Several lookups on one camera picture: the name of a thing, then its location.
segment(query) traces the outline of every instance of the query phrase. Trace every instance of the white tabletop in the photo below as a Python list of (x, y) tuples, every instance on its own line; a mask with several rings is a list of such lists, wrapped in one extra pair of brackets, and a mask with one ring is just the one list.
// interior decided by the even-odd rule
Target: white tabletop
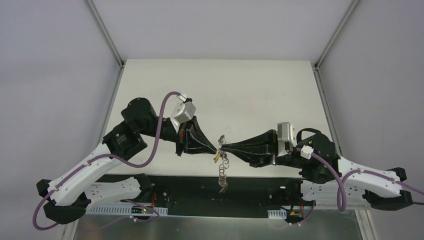
[[(271, 60), (167, 60), (129, 59), (112, 107), (106, 132), (123, 121), (121, 111), (134, 98), (147, 98), (156, 113), (164, 96), (171, 91), (193, 99), (200, 128), (218, 148), (224, 134), (236, 143), (277, 129), (277, 123), (291, 122), (296, 130), (316, 128), (330, 137), (329, 127), (308, 61)], [(164, 117), (176, 103), (171, 97)], [(154, 139), (143, 136), (148, 147), (130, 159), (140, 164), (150, 156)], [(214, 155), (175, 154), (175, 143), (161, 140), (152, 163), (144, 168), (121, 165), (109, 173), (218, 176)], [(250, 167), (228, 154), (228, 176), (299, 177), (299, 169), (286, 166)]]

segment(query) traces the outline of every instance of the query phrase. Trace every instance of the robotic arm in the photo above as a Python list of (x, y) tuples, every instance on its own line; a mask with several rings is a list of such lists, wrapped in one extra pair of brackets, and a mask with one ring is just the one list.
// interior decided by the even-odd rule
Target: robotic arm
[(36, 185), (39, 195), (45, 197), (52, 192), (47, 198), (48, 203), (43, 207), (46, 217), (59, 224), (67, 224), (100, 204), (122, 199), (142, 201), (149, 197), (152, 185), (145, 174), (122, 182), (93, 184), (123, 162), (135, 168), (142, 168), (150, 163), (157, 142), (147, 162), (140, 165), (127, 162), (147, 147), (141, 135), (159, 135), (160, 139), (175, 143), (175, 153), (178, 156), (182, 153), (215, 154), (216, 148), (205, 137), (194, 116), (196, 107), (190, 98), (179, 94), (177, 97), (182, 103), (176, 105), (170, 117), (162, 118), (169, 96), (170, 94), (164, 99), (159, 116), (146, 98), (133, 99), (121, 112), (124, 121), (106, 134), (103, 141), (84, 160), (57, 179), (40, 180)]
[[(343, 188), (353, 205), (369, 203), (375, 209), (395, 211), (413, 204), (411, 193), (402, 190), (402, 186), (396, 183), (407, 179), (403, 168), (377, 170), (354, 163), (339, 156), (335, 144), (319, 130), (306, 128), (297, 136), (294, 130), (289, 122), (282, 122), (277, 125), (277, 130), (224, 144), (221, 150), (234, 154), (254, 168), (283, 165), (301, 169), (299, 175), (305, 180), (300, 184), (293, 181), (292, 185), (285, 186), (278, 193), (293, 202), (317, 201), (323, 205), (340, 205), (335, 198), (339, 188), (337, 175), (338, 179), (346, 177)], [(314, 135), (302, 139), (302, 132)], [(339, 209), (346, 209), (346, 201)]]

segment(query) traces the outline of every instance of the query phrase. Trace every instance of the red wire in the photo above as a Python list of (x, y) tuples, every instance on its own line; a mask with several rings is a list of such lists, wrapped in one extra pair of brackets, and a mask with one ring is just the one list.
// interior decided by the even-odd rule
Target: red wire
[(153, 206), (155, 205), (155, 199), (156, 199), (156, 193), (154, 192), (151, 197), (151, 205), (150, 205), (151, 208), (153, 208)]

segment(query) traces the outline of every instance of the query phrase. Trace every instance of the metal frame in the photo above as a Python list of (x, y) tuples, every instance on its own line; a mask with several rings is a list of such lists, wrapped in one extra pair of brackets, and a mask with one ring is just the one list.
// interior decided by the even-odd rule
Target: metal frame
[[(343, 30), (346, 28), (349, 19), (354, 14), (355, 10), (359, 6), (359, 4), (362, 2), (362, 0), (352, 0), (344, 13), (343, 17), (341, 18), (339, 24), (337, 25), (336, 29), (334, 30), (333, 34), (331, 35), (328, 43), (326, 44), (324, 50), (322, 51), (318, 61), (313, 65), (313, 73), (316, 80), (316, 85), (318, 87), (319, 96), (322, 101), (322, 106), (324, 107), (325, 116), (327, 118), (328, 127), (330, 130), (331, 137), (336, 144), (337, 152), (341, 155), (342, 154), (342, 148), (339, 143), (339, 138), (337, 136), (336, 128), (333, 122), (333, 117), (331, 113), (330, 104), (328, 101), (328, 97), (326, 94), (326, 91), (324, 89), (323, 83), (321, 81), (320, 77), (320, 67), (329, 55), (331, 49), (334, 47), (334, 45), (337, 43), (337, 40), (340, 38), (340, 36), (343, 33)], [(106, 132), (106, 126), (107, 122), (109, 120), (109, 117), (111, 115), (113, 102), (115, 101), (115, 97), (118, 92), (119, 84), (121, 82), (121, 78), (124, 72), (125, 67), (125, 61), (122, 59), (121, 55), (119, 54), (119, 51), (117, 47), (114, 44), (114, 41), (112, 40), (111, 35), (109, 34), (109, 31), (107, 30), (105, 23), (102, 20), (102, 17), (100, 16), (99, 11), (96, 8), (96, 5), (94, 4), (93, 0), (84, 0), (84, 3), (87, 6), (88, 11), (90, 12), (94, 23), (98, 27), (98, 30), (100, 34), (102, 35), (106, 45), (108, 46), (110, 52), (112, 53), (114, 59), (116, 60), (116, 63), (119, 66), (119, 74), (116, 79), (115, 86), (113, 88), (112, 95), (110, 97), (110, 100), (107, 104), (107, 110), (104, 116), (104, 119), (101, 123), (101, 130), (99, 133), (99, 136), (97, 136), (97, 143), (99, 143), (102, 139), (102, 136)], [(362, 238), (364, 240), (378, 240), (378, 235), (374, 227), (374, 223), (371, 218), (371, 214), (369, 210), (355, 210), (355, 214), (357, 217), (357, 221), (359, 224), (359, 228), (362, 234)], [(58, 240), (72, 240), (74, 239), (74, 235), (77, 229), (78, 220), (74, 221), (72, 223), (62, 225), (60, 228), (60, 231), (58, 233), (57, 239)]]

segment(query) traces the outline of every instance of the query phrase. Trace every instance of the black strap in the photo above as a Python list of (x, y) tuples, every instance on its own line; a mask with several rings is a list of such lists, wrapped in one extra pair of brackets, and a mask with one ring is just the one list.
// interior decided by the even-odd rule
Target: black strap
[(310, 132), (310, 133), (314, 133), (314, 134), (320, 134), (321, 131), (317, 130), (315, 128), (304, 128), (302, 130), (300, 130), (297, 135), (296, 135), (296, 139), (297, 139), (297, 143), (302, 142), (302, 132)]

